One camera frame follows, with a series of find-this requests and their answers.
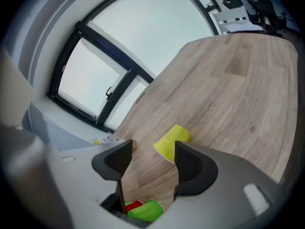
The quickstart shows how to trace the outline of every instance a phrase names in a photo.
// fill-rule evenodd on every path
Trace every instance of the green cup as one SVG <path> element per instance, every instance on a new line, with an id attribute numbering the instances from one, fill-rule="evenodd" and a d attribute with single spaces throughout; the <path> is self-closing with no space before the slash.
<path id="1" fill-rule="evenodd" d="M 148 200 L 146 204 L 130 210 L 128 212 L 128 216 L 131 218 L 137 218 L 146 221 L 155 221 L 163 213 L 164 211 L 158 202 L 154 200 Z"/>

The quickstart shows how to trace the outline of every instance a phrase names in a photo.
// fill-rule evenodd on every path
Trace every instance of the yellow object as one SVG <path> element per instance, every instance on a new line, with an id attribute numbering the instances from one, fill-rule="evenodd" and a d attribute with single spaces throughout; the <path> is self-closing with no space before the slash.
<path id="1" fill-rule="evenodd" d="M 99 139 L 95 139 L 95 140 L 93 141 L 93 144 L 94 144 L 94 145 L 100 145 Z"/>
<path id="2" fill-rule="evenodd" d="M 182 126 L 174 125 L 153 147 L 171 163 L 175 163 L 175 141 L 187 142 L 190 133 Z"/>

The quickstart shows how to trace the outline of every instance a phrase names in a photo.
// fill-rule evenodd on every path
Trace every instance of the red object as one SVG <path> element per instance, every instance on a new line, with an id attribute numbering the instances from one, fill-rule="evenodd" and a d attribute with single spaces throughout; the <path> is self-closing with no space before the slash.
<path id="1" fill-rule="evenodd" d="M 132 203 L 132 204 L 129 204 L 129 205 L 126 205 L 125 206 L 125 210 L 126 210 L 126 214 L 128 214 L 128 211 L 129 210 L 132 210 L 132 209 L 134 209 L 134 208 L 138 208 L 138 207 L 140 207 L 141 205 L 143 205 L 143 203 L 141 202 L 141 201 L 135 201 L 134 203 Z"/>

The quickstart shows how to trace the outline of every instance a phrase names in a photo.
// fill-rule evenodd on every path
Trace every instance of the white wall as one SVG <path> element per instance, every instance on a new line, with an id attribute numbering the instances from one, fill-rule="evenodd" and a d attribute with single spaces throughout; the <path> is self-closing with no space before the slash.
<path id="1" fill-rule="evenodd" d="M 34 131 L 43 136 L 48 136 L 50 142 L 59 144 L 58 148 L 60 150 L 68 150 L 72 147 L 86 147 L 91 139 L 103 139 L 107 136 L 105 132 L 94 128 L 64 111 L 46 96 L 32 102 L 30 114 Z M 41 119 L 47 123 L 48 128 L 46 129 L 46 133 L 40 130 L 41 127 L 42 129 L 44 128 Z M 65 147 L 61 140 L 69 140 L 71 146 Z"/>
<path id="2" fill-rule="evenodd" d="M 10 26 L 10 31 L 8 32 L 8 34 L 12 33 L 15 36 L 9 37 L 6 44 L 9 45 L 8 49 L 10 56 L 16 67 L 19 65 L 20 54 L 29 30 L 35 22 L 39 12 L 46 4 L 46 1 L 48 0 L 26 0 L 15 15 L 13 23 Z"/>

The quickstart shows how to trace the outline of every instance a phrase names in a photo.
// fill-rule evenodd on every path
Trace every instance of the window handle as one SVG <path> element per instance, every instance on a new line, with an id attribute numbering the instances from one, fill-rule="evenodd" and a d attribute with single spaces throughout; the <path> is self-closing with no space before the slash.
<path id="1" fill-rule="evenodd" d="M 110 98 L 112 92 L 108 93 L 111 87 L 108 88 L 108 90 L 106 91 L 106 96 L 107 96 L 107 100 Z"/>

